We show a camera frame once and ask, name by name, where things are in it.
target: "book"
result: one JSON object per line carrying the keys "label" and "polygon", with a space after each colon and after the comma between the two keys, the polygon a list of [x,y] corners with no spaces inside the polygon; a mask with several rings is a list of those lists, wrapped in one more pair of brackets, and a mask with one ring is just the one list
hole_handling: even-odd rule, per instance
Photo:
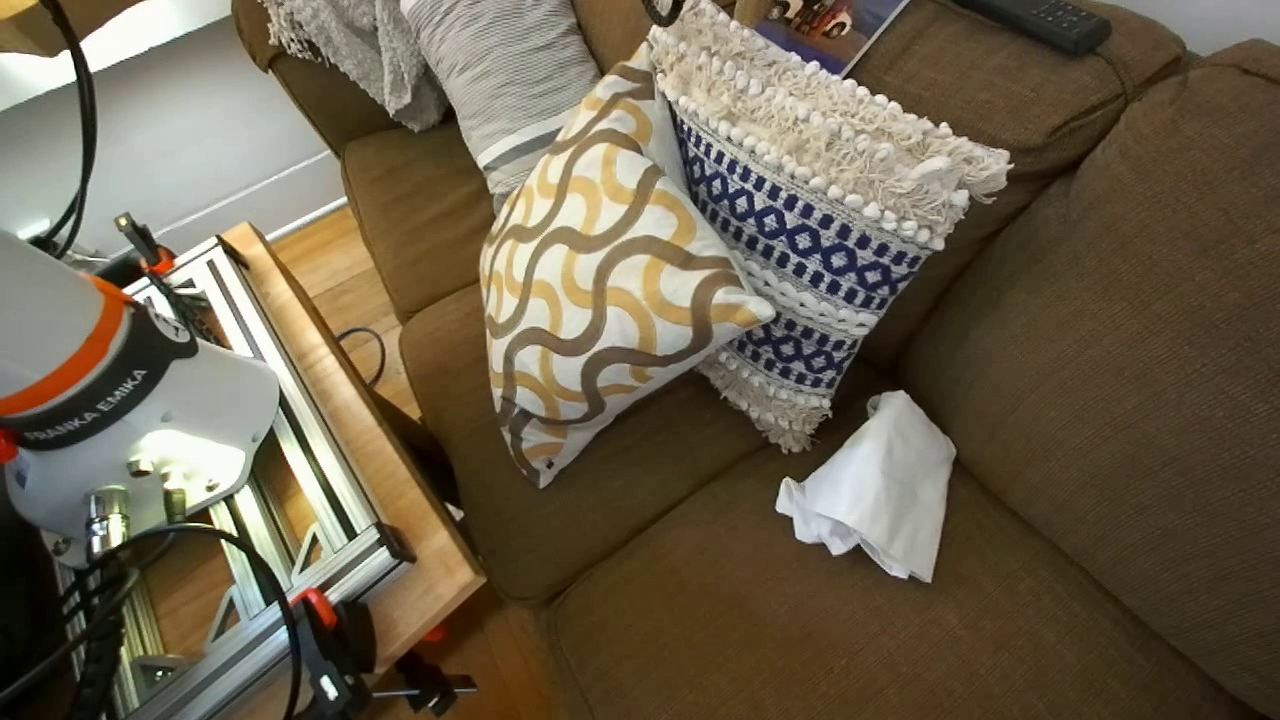
{"label": "book", "polygon": [[903,8],[910,0],[772,0],[757,34],[848,78]]}

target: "crumpled tissue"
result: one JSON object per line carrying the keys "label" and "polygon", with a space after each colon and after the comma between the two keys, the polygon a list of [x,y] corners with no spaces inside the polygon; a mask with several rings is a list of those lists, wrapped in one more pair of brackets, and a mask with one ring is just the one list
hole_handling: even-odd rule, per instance
{"label": "crumpled tissue", "polygon": [[933,583],[955,446],[910,393],[874,395],[869,414],[805,485],[779,485],[777,514],[801,545],[865,549],[887,575]]}

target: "gray pillow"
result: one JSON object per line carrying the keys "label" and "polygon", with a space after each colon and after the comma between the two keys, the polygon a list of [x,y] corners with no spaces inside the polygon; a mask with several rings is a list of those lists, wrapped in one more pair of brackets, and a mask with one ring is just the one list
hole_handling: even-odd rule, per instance
{"label": "gray pillow", "polygon": [[401,8],[500,206],[599,78],[569,0],[405,0]]}

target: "remote control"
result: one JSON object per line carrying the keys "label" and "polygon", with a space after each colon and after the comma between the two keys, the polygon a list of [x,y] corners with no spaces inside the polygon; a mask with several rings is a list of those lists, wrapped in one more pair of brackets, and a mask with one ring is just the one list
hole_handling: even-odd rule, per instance
{"label": "remote control", "polygon": [[981,15],[992,15],[995,24],[1008,24],[1013,34],[1023,34],[1063,55],[1087,55],[1112,37],[1112,24],[1103,15],[1073,0],[955,0],[955,4]]}

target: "throw pillow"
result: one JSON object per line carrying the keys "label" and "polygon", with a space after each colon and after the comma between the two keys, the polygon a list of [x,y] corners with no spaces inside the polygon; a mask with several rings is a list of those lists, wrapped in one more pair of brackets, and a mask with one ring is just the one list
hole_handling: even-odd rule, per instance
{"label": "throw pillow", "polygon": [[450,99],[397,0],[261,0],[274,43],[301,59],[340,69],[405,130],[434,130]]}
{"label": "throw pillow", "polygon": [[779,51],[710,0],[654,29],[650,51],[696,208],[777,305],[700,373],[801,454],[884,309],[967,200],[1006,187],[1008,154]]}
{"label": "throw pillow", "polygon": [[599,78],[569,0],[405,0],[401,8],[500,206]]}
{"label": "throw pillow", "polygon": [[504,206],[481,297],[498,422],[541,487],[626,407],[772,315],[682,187],[645,55],[580,99]]}

